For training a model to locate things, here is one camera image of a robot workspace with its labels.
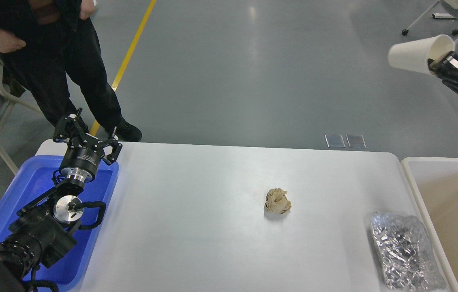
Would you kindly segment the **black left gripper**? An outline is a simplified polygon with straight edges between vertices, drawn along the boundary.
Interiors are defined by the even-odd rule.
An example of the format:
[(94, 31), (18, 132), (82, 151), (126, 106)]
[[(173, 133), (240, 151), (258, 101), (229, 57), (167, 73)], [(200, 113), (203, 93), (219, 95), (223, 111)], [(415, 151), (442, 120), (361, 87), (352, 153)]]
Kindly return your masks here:
[(53, 142), (68, 145), (59, 166), (60, 174), (88, 183), (96, 178), (101, 161), (112, 165), (118, 160), (123, 144), (116, 138), (117, 126), (114, 126), (106, 140), (89, 138), (88, 126), (81, 118), (82, 111), (79, 108), (74, 114), (59, 119)]

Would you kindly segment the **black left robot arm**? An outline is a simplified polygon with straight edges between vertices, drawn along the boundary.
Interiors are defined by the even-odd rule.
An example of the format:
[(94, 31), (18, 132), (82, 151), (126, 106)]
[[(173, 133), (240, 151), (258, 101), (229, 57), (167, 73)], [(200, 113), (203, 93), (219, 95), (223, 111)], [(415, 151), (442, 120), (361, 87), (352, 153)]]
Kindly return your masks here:
[(11, 234), (0, 242), (0, 292), (36, 292), (40, 287), (59, 290), (50, 280), (36, 279), (40, 266), (49, 268), (77, 244), (74, 233), (101, 225), (107, 205), (83, 202), (79, 194), (96, 178), (103, 161), (117, 161), (122, 144), (118, 127), (106, 140), (91, 135), (81, 118), (81, 109), (58, 121), (53, 141), (66, 144), (66, 153), (53, 172), (54, 186), (27, 203), (10, 224)]

